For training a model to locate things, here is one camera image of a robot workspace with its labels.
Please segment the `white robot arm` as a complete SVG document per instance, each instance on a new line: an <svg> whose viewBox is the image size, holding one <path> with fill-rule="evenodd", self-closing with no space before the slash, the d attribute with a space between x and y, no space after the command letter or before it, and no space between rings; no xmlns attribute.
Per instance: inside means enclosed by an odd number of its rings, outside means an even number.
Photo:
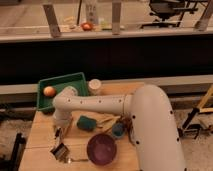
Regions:
<svg viewBox="0 0 213 171"><path fill-rule="evenodd" d="M128 116L132 120L141 171L186 171L181 141L167 94L145 84L132 94L75 96L64 88L53 99L54 122L69 123L72 111L92 111Z"/></svg>

